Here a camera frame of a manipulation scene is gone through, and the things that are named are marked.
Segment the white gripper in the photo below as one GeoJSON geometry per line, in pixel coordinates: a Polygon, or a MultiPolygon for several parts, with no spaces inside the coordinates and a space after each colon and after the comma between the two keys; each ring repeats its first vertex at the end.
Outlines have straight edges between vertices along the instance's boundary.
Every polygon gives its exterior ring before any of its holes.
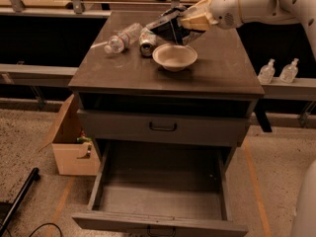
{"type": "Polygon", "coordinates": [[[208,31],[214,25],[237,29],[243,25],[240,5],[240,0],[200,0],[181,13],[180,22],[193,31],[208,31]]]}

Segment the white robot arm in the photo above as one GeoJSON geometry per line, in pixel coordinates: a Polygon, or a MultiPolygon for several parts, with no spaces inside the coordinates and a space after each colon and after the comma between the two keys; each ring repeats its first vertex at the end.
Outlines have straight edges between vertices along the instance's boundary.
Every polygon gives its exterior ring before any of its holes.
{"type": "Polygon", "coordinates": [[[201,0],[182,14],[180,22],[191,31],[207,31],[212,26],[236,29],[253,22],[299,23],[316,55],[316,0],[201,0]]]}

